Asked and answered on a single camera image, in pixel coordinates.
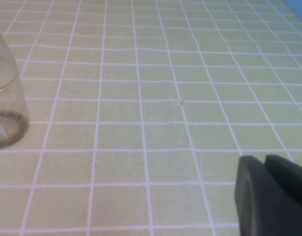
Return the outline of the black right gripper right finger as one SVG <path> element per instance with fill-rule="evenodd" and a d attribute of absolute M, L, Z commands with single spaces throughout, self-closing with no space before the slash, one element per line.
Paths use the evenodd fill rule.
<path fill-rule="evenodd" d="M 302 206 L 302 167 L 275 154 L 266 156 L 265 167 L 283 191 Z"/>

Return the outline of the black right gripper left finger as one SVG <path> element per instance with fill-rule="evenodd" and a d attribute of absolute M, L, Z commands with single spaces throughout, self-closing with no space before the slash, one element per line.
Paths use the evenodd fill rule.
<path fill-rule="evenodd" d="M 254 156 L 241 156 L 235 203 L 242 236 L 302 236 L 302 206 Z"/>

